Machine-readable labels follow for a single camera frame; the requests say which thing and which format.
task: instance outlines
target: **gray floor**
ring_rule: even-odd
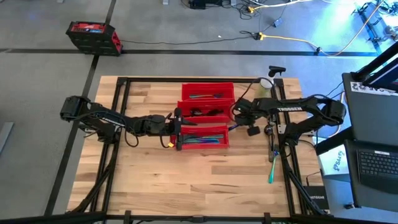
[[[281,2],[269,0],[269,4]],[[65,35],[70,21],[104,21],[110,1],[14,0],[0,4],[1,48],[65,48],[73,45]],[[262,27],[278,18],[281,8],[264,10]],[[311,40],[327,51],[339,51],[362,23],[352,8],[321,1],[288,6],[284,23],[266,34]],[[160,0],[118,0],[111,24],[124,40],[195,42],[239,36],[240,30],[258,30],[258,18],[239,19],[232,9],[193,11],[179,0],[163,6]],[[362,32],[347,51],[374,52]],[[125,49],[291,50],[311,51],[305,43],[250,39],[203,45],[137,45]],[[62,156],[70,124],[58,117],[69,95],[83,89],[92,56],[68,54],[0,53],[0,125],[15,122],[0,155],[0,219],[41,215],[44,212]],[[285,77],[298,77],[304,95],[328,93],[341,81],[341,73],[357,71],[371,57],[282,57],[237,55],[122,55],[100,57],[90,97],[102,75],[260,76],[269,65],[287,68]],[[328,136],[335,129],[322,130]],[[63,181],[56,212],[63,213],[74,180],[81,145],[79,134]],[[325,180],[331,211],[337,217],[396,222],[398,213],[361,208],[345,210],[352,200],[349,184]]]

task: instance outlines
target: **red plastic tray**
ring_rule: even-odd
[[[224,138],[218,139],[219,144],[182,144],[182,149],[226,149],[229,147],[228,140],[228,127],[227,126],[215,126],[205,128],[192,128],[182,127],[181,134],[192,134],[196,136],[210,136],[215,134],[223,134]],[[175,144],[175,136],[170,137],[170,142]]]
[[[190,98],[190,95],[215,95],[220,94],[221,97],[204,96],[200,98]],[[186,83],[182,84],[181,99],[185,100],[235,100],[233,83]]]
[[[188,100],[188,101],[179,101],[177,103],[177,107],[181,108],[182,116],[184,119],[194,122],[196,124],[203,123],[228,123],[231,121],[232,113],[229,107],[234,103],[234,100]],[[201,110],[203,114],[211,110],[223,110],[223,113],[220,113],[215,116],[193,116],[193,117],[185,117],[191,115],[191,110],[193,108],[197,108]]]

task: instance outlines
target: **wooden table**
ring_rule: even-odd
[[[97,103],[111,107],[116,80],[117,77],[101,78]],[[288,99],[302,96],[298,79],[285,78],[284,83]],[[167,115],[181,98],[181,83],[133,82],[131,85],[127,116]],[[246,83],[234,85],[236,98],[247,86]],[[257,84],[253,84],[245,98],[253,99],[256,88]],[[304,112],[290,113],[292,122],[306,117]],[[256,124],[263,130],[266,119],[259,119]],[[127,138],[134,144],[133,136],[128,134]],[[85,140],[68,210],[75,208],[94,185],[102,150],[102,144],[96,139],[92,136]],[[302,139],[312,142],[310,137]],[[122,139],[108,213],[122,215],[125,210],[131,210],[135,215],[262,217],[264,212],[269,212],[272,217],[288,217],[280,158],[275,166],[274,183],[268,184],[272,164],[268,161],[267,137],[264,134],[249,137],[246,128],[239,127],[229,132],[229,143],[229,149],[177,152],[162,148],[157,137],[139,138],[136,148],[127,146]],[[311,145],[300,142],[297,156],[303,180],[319,171]],[[322,185],[319,174],[311,175],[309,179],[312,185]],[[298,213],[297,191],[293,184],[292,188]]]

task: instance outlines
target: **red toolbox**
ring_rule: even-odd
[[[215,126],[215,127],[205,127],[205,128],[192,128],[183,126],[181,127],[181,135],[183,139],[188,139],[189,136],[193,138],[200,138],[203,136],[217,136],[219,143],[183,143],[182,149],[226,149],[229,147],[228,140],[228,127]],[[170,142],[175,144],[175,136],[170,137]]]
[[[201,123],[228,123],[231,121],[232,112],[229,107],[234,103],[233,99],[227,100],[187,100],[179,101],[177,107],[181,108],[184,119]]]
[[[182,84],[182,100],[235,101],[234,83],[186,83]]]

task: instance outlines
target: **laptop keyboard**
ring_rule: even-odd
[[[398,180],[398,157],[359,151],[358,159],[361,174]]]

